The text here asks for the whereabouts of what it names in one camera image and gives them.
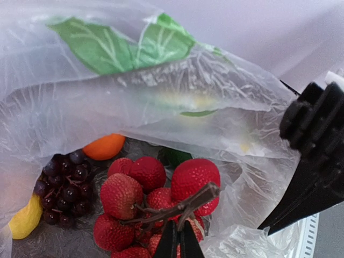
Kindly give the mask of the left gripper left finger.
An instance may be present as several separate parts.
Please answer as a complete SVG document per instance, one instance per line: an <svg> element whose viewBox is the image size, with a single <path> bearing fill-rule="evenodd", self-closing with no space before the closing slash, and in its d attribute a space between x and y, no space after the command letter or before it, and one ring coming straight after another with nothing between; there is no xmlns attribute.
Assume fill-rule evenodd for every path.
<svg viewBox="0 0 344 258"><path fill-rule="evenodd" d="M178 239L177 223L170 220L163 231L154 258L177 258Z"/></svg>

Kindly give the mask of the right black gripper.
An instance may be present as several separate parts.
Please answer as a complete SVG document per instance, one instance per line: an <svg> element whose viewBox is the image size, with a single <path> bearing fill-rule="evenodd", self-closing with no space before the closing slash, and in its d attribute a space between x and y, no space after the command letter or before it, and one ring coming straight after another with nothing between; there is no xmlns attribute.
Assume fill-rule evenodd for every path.
<svg viewBox="0 0 344 258"><path fill-rule="evenodd" d="M325 89L310 83L279 130L301 159L281 201L258 227L268 235L329 209L343 193L343 90L335 82Z"/></svg>

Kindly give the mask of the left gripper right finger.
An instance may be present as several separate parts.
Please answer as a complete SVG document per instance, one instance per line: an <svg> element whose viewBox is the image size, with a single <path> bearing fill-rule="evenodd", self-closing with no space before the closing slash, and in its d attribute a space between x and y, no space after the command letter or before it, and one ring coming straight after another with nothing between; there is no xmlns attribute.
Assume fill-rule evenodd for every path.
<svg viewBox="0 0 344 258"><path fill-rule="evenodd" d="M181 258L204 258L203 251L189 221L185 221L180 231Z"/></svg>

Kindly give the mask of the red fruit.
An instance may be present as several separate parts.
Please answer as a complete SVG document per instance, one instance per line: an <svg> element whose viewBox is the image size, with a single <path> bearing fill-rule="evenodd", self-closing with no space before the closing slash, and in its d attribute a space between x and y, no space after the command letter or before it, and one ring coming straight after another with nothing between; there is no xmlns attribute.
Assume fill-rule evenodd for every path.
<svg viewBox="0 0 344 258"><path fill-rule="evenodd" d="M177 166L169 187L166 178L153 157L115 161L100 190L104 212L94 224L96 245L112 257L151 257L169 221L188 221L202 241L202 218L219 204L218 167L207 159L189 159Z"/></svg>

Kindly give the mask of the clear plastic bag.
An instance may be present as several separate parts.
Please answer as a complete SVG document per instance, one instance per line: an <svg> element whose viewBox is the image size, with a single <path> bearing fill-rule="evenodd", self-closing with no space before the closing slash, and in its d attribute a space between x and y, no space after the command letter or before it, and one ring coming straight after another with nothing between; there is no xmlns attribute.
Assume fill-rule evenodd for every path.
<svg viewBox="0 0 344 258"><path fill-rule="evenodd" d="M295 95L138 1L1 1L1 257L43 166L110 133L220 166L206 257L287 257L300 225L258 230L299 156L278 125Z"/></svg>

